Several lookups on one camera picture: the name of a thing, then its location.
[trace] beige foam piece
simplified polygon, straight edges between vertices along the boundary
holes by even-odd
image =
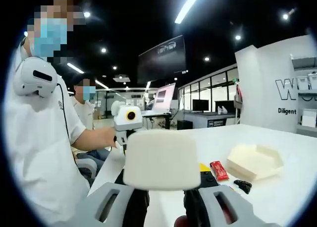
[[[247,181],[276,175],[282,168],[279,153],[261,145],[237,145],[227,158],[227,171]]]
[[[199,186],[195,141],[173,130],[132,134],[127,143],[123,181],[141,190],[187,190]]]

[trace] red package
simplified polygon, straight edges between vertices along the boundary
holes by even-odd
[[[229,176],[228,176],[226,170],[221,165],[220,161],[215,161],[215,162],[210,163],[210,167],[216,173],[217,181],[223,181],[223,180],[229,179]]]

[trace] blue face mask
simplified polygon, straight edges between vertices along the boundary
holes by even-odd
[[[30,44],[31,54],[36,57],[53,57],[60,45],[67,44],[67,21],[62,18],[42,18],[41,36]]]
[[[96,87],[84,86],[83,87],[83,99],[84,99],[84,101],[89,101],[92,98],[94,98],[95,93],[96,93]]]

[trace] black ceiling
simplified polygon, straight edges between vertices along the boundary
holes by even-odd
[[[187,74],[179,75],[177,87],[235,63],[234,52],[249,45],[261,47],[304,35],[306,24],[296,0],[197,0],[180,25],[174,23],[186,0],[90,0],[91,16],[86,25],[69,32],[60,56],[83,71],[93,72],[110,88],[124,87],[113,77],[127,74],[129,87],[137,84],[138,55],[174,36],[183,34]],[[290,20],[281,14],[296,8]],[[234,40],[241,33],[239,42]],[[100,49],[108,52],[102,54]],[[211,61],[205,63],[204,56]],[[76,72],[66,63],[55,64],[70,85]],[[173,77],[154,82],[152,87],[173,82]]]

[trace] hair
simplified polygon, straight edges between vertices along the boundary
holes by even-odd
[[[93,83],[95,83],[94,75],[89,73],[89,72],[85,72],[85,73],[77,74],[76,76],[74,76],[74,78],[72,80],[73,86],[82,85],[81,83],[84,79],[89,79],[89,80],[93,81]]]

